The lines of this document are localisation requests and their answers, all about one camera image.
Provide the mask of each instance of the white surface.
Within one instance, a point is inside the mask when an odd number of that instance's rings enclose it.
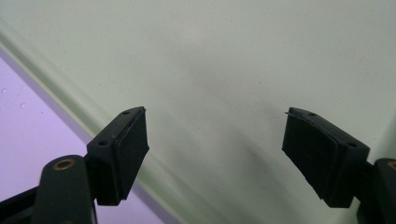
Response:
[[[9,67],[4,56],[0,50],[0,202],[37,186],[48,162],[85,155],[91,140],[33,80],[26,82],[29,77],[21,69]],[[117,207],[96,205],[96,212],[99,223],[105,224],[176,223],[158,205],[153,211],[153,205],[134,184],[127,201]]]
[[[147,108],[142,186],[183,223],[349,223],[280,150],[290,106],[395,138],[394,1],[2,2],[3,48],[90,134]]]

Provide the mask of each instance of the purple surface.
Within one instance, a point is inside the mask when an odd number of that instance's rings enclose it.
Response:
[[[0,201],[35,187],[49,161],[85,155],[90,140],[0,49]],[[127,201],[96,212],[99,223],[177,223],[136,183]]]

